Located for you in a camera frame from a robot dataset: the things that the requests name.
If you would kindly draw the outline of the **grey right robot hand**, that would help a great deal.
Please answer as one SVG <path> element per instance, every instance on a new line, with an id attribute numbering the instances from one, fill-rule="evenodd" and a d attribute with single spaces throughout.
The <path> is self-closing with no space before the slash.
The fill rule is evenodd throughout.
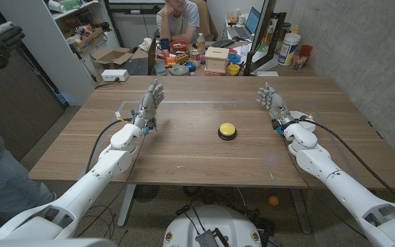
<path id="1" fill-rule="evenodd" d="M 268 82 L 265 83 L 264 88 L 259 89 L 256 101 L 267 109 L 272 119 L 273 129 L 280 128 L 284 131 L 289 125 L 296 122 L 291 116 L 285 101 Z"/>

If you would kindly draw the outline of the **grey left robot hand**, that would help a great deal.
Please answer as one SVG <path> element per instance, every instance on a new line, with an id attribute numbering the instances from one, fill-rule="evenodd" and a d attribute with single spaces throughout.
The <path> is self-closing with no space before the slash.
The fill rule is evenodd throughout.
<path id="1" fill-rule="evenodd" d="M 139 128 L 155 129 L 156 111 L 164 98 L 163 85 L 155 78 L 139 102 L 131 123 Z"/>

